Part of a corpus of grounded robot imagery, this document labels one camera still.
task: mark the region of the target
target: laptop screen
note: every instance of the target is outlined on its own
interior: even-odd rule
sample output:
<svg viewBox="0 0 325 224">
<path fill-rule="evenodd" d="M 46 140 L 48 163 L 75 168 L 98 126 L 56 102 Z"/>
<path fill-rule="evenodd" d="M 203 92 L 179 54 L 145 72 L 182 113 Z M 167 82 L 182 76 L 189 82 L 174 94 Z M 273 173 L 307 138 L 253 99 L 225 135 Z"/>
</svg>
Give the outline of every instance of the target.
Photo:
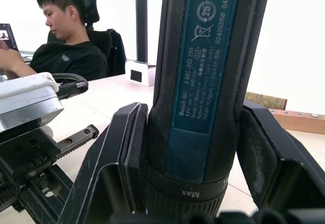
<svg viewBox="0 0 325 224">
<path fill-rule="evenodd" d="M 0 40 L 3 40 L 9 49 L 18 51 L 16 40 L 14 34 L 12 33 L 10 24 L 0 23 Z"/>
</svg>

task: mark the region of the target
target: black t-shirt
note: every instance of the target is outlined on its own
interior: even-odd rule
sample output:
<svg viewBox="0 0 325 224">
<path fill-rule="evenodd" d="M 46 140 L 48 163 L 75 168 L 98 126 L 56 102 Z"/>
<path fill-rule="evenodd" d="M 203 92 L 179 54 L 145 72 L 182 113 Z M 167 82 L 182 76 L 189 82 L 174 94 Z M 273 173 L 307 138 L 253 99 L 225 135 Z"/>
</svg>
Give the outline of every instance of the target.
<svg viewBox="0 0 325 224">
<path fill-rule="evenodd" d="M 30 67 L 37 73 L 72 73 L 87 81 L 106 77 L 105 55 L 90 41 L 77 45 L 47 43 L 34 53 Z"/>
</svg>

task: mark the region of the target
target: blue label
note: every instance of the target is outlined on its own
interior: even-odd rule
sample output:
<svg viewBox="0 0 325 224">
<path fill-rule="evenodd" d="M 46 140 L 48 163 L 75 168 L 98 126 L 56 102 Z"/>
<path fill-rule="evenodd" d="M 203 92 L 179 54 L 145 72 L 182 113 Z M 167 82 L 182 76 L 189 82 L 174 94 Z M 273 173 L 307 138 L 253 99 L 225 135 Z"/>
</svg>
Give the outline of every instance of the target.
<svg viewBox="0 0 325 224">
<path fill-rule="evenodd" d="M 202 183 L 238 0 L 186 0 L 165 175 Z"/>
</svg>

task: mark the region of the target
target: table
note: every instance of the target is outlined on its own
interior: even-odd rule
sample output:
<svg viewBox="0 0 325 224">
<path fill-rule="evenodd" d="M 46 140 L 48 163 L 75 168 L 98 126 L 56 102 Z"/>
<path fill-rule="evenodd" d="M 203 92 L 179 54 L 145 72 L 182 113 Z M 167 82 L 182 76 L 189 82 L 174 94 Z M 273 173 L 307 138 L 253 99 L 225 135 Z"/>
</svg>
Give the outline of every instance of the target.
<svg viewBox="0 0 325 224">
<path fill-rule="evenodd" d="M 110 123 L 113 114 L 121 107 L 141 102 L 152 107 L 154 87 L 145 87 L 127 82 L 125 75 L 91 81 L 87 93 L 62 101 L 65 110 L 48 125 L 53 130 L 56 142 L 82 130 L 90 124 L 102 132 Z M 325 135 L 290 131 L 300 140 L 318 163 L 325 169 Z M 60 159 L 57 164 L 75 180 L 81 163 L 93 141 Z M 219 211 L 256 211 L 237 157 L 229 177 L 229 186 Z M 32 224 L 26 211 L 18 214 L 13 208 L 0 213 L 0 223 Z"/>
</svg>

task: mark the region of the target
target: office chair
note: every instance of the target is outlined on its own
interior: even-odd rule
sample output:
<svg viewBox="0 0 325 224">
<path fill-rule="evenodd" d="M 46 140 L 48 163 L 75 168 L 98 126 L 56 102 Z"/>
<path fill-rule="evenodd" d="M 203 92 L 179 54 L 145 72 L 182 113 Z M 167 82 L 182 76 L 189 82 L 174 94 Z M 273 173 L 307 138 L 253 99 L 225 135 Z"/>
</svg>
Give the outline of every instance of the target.
<svg viewBox="0 0 325 224">
<path fill-rule="evenodd" d="M 95 31 L 93 30 L 93 24 L 100 20 L 100 16 L 97 10 L 96 0 L 84 0 L 85 2 L 85 22 L 86 30 L 90 41 L 97 46 L 108 60 L 110 50 L 112 47 L 112 37 L 107 31 Z M 49 32 L 47 42 L 61 42 L 65 40 L 57 39 L 52 32 Z"/>
</svg>

